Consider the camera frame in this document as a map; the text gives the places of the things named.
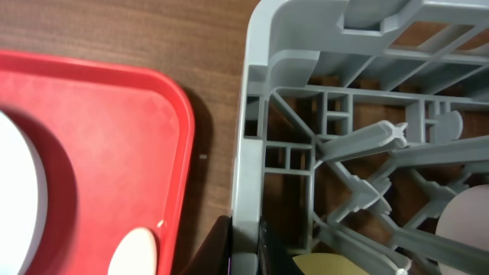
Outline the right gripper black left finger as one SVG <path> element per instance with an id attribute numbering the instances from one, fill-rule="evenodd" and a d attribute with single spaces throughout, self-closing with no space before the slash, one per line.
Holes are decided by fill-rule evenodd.
<path id="1" fill-rule="evenodd" d="M 179 275 L 228 275 L 232 252 L 232 218 L 221 215 L 194 258 Z"/>

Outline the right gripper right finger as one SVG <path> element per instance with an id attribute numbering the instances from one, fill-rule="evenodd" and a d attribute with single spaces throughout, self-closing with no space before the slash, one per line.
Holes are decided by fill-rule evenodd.
<path id="1" fill-rule="evenodd" d="M 280 238 L 265 221 L 260 222 L 258 273 L 261 275 L 303 275 Z"/>

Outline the yellow plastic cup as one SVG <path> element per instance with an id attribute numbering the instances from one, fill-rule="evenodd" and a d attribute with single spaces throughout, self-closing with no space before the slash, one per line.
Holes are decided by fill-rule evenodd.
<path id="1" fill-rule="evenodd" d="M 346 257 L 338 254 L 312 253 L 293 257 L 305 275 L 368 275 Z"/>

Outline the white plastic spoon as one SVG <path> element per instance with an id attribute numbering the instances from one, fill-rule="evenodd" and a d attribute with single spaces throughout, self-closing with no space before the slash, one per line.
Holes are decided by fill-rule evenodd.
<path id="1" fill-rule="evenodd" d="M 155 275 L 157 248 L 148 228 L 135 228 L 125 235 L 108 266 L 108 275 Z"/>

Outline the pink plastic cup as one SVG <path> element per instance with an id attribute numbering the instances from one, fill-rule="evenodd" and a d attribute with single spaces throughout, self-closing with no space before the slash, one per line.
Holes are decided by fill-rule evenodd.
<path id="1" fill-rule="evenodd" d="M 436 235 L 488 251 L 488 185 L 458 194 L 445 207 Z"/>

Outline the light blue plate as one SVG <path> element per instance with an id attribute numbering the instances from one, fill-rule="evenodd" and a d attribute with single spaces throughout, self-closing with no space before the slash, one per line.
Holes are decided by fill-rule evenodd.
<path id="1" fill-rule="evenodd" d="M 1 273 L 24 274 L 47 218 L 47 180 L 31 139 L 1 113 Z"/>

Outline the grey dishwasher rack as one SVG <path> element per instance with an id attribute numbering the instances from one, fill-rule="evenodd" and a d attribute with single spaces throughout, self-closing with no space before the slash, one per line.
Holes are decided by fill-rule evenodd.
<path id="1" fill-rule="evenodd" d="M 374 273 L 405 274 L 405 248 L 464 272 L 488 253 L 419 230 L 440 215 L 461 183 L 428 183 L 430 201 L 404 228 L 385 199 L 397 168 L 488 159 L 488 139 L 461 139 L 461 107 L 481 100 L 443 96 L 488 68 L 456 47 L 488 26 L 486 1 L 268 0 L 257 4 L 244 53 L 232 195 L 230 271 L 256 274 L 264 177 L 304 176 L 330 165 L 353 196 L 326 219 L 306 197 L 306 226 Z"/>

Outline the red plastic tray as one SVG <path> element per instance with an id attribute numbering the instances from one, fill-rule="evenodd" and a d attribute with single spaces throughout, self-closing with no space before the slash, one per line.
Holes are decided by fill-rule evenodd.
<path id="1" fill-rule="evenodd" d="M 172 269 L 195 119 L 185 92 L 154 70 L 1 52 L 1 107 L 44 163 L 48 210 L 31 274 L 105 274 L 136 227 Z"/>

